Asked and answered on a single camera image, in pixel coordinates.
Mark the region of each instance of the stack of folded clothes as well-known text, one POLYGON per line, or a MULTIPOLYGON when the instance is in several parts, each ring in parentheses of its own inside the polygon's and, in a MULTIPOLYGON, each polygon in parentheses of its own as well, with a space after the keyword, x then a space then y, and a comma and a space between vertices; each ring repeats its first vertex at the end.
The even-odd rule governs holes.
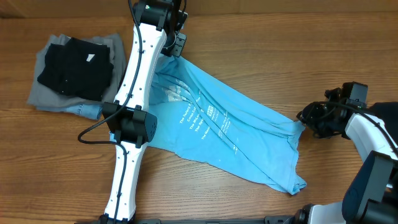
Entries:
POLYGON ((99 119, 102 102, 113 102, 125 68, 118 34, 83 40, 51 35, 36 55, 27 103, 37 110, 99 119))

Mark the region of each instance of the wooden table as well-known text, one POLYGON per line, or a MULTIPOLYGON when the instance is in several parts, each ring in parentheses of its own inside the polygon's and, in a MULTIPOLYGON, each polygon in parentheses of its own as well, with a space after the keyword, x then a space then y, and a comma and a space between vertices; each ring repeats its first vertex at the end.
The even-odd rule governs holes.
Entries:
MULTIPOLYGON (((326 89, 369 85, 368 103, 398 100, 398 13, 259 14, 190 17, 183 56, 246 96, 295 119, 326 89)), ((0 223, 94 220, 111 191, 113 146, 79 143, 93 124, 27 106, 35 54, 50 34, 78 38, 118 32, 126 55, 128 17, 0 20, 0 223)), ((88 138, 107 139, 106 126, 88 138)), ((351 141, 302 134, 295 196, 208 164, 147 149, 137 217, 260 218, 294 214, 307 203, 340 201, 361 167, 351 141)))

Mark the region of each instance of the wall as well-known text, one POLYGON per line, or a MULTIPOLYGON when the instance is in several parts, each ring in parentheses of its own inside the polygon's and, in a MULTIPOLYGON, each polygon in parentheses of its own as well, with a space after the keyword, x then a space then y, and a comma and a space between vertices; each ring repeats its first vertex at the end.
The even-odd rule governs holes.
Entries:
MULTIPOLYGON (((187 0, 190 15, 398 11, 397 0, 187 0)), ((0 0, 2 17, 128 16, 127 0, 0 0)))

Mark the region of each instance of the blue folded cloth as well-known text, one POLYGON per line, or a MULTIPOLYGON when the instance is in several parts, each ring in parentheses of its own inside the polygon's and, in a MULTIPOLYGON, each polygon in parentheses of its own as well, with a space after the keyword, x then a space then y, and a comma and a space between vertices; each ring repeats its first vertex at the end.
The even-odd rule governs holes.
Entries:
POLYGON ((102 105, 87 105, 80 103, 78 105, 65 107, 36 106, 36 109, 51 112, 73 113, 88 119, 98 120, 101 117, 102 105))
POLYGON ((184 58, 159 58, 149 104, 158 119, 149 146, 281 192, 296 194, 306 186, 295 172, 301 123, 247 98, 184 58))

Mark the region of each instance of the wooden surface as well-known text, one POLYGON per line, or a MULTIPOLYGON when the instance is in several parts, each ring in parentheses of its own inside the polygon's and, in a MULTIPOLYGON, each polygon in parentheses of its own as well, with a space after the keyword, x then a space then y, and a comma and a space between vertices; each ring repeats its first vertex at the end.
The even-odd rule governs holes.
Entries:
MULTIPOLYGON (((246 96, 294 119, 325 89, 369 85, 368 103, 398 100, 398 13, 266 14, 191 17, 183 56, 246 96)), ((92 121, 26 105, 35 53, 50 34, 119 32, 129 55, 132 20, 0 20, 0 223, 73 223, 103 213, 113 146, 79 143, 92 121)), ((107 139, 106 126, 90 134, 107 139)), ((305 131, 295 196, 160 149, 144 155, 137 217, 260 218, 294 214, 307 203, 339 201, 361 166, 351 141, 305 131)))
MULTIPOLYGON (((396 0, 187 0, 187 2, 187 12, 190 16, 270 12, 398 11, 396 0)), ((130 16, 127 0, 0 0, 0 16, 2 5, 7 6, 4 8, 7 10, 3 12, 7 17, 130 16)))

